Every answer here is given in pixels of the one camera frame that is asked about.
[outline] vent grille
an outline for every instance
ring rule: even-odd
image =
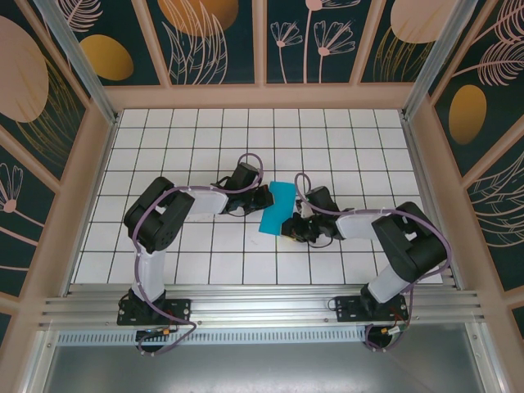
[[[135,346],[136,330],[129,331],[62,331],[58,346]],[[183,332],[172,333],[166,340],[158,337],[146,345],[178,340]],[[183,341],[185,345],[286,344],[313,342],[363,341],[364,327],[303,327],[266,329],[197,329]]]

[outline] blue cloth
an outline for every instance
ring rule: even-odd
[[[271,182],[269,191],[273,194],[274,204],[264,209],[259,232],[280,236],[283,222],[293,216],[295,184]]]

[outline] white grid tile floor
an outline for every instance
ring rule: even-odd
[[[213,183],[231,174],[246,151],[262,157],[264,183],[293,183],[305,170],[313,187],[328,187],[341,209],[405,201],[422,207],[398,111],[126,110],[74,282],[130,284],[133,245],[122,220],[147,185],[160,175],[181,185]],[[364,284],[387,264],[378,242],[335,241],[314,249],[260,233],[261,217],[188,217],[167,250],[165,283]],[[442,283],[440,276],[427,282]]]

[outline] mounting plate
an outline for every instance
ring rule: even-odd
[[[373,316],[362,306],[360,296],[337,296],[333,301],[337,309],[337,322],[394,322],[395,314],[391,308],[404,320],[408,319],[406,299],[402,295],[381,305]]]
[[[171,313],[174,317],[189,320],[191,316],[191,301],[189,299],[165,299],[162,311]],[[116,324],[119,326],[162,326],[169,325],[169,320],[154,312],[143,312],[132,300],[122,300]]]

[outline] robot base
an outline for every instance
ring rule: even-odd
[[[380,304],[372,314],[364,307],[362,296],[337,296],[333,301],[337,322],[394,322],[395,313],[404,320],[408,319],[406,299],[402,295]]]
[[[186,321],[191,315],[189,299],[165,299],[165,291],[153,304],[165,313]],[[129,298],[119,302],[116,324],[118,326],[168,326],[177,323],[157,314],[146,302],[140,300],[133,290],[129,289]]]

